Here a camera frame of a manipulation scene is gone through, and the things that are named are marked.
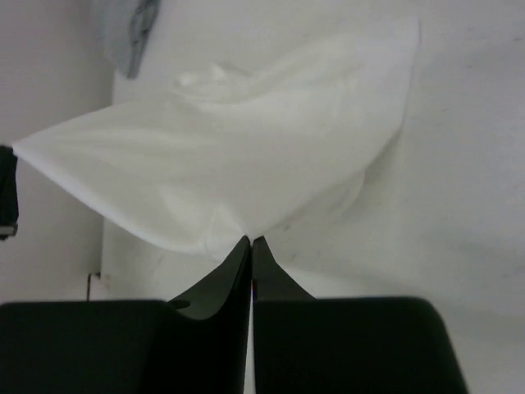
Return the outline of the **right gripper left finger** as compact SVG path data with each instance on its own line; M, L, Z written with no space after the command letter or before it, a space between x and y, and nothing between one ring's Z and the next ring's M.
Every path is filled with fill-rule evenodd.
M172 300L1 307L4 393L241 393L251 245Z

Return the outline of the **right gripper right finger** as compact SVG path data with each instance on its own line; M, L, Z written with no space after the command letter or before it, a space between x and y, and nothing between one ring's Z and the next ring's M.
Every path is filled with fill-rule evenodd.
M465 393L441 316L417 297L318 299L252 247L258 393Z

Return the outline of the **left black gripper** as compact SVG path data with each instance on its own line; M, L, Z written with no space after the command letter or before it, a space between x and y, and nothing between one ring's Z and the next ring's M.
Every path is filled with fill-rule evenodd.
M16 187L17 156L9 146L2 145L0 169L0 223L1 239L16 235L19 206Z

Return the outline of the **white tank top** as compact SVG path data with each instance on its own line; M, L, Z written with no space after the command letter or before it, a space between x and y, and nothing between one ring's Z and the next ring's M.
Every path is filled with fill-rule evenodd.
M379 21L250 76L185 73L12 148L143 241L223 259L364 173L402 125L419 41L417 19Z

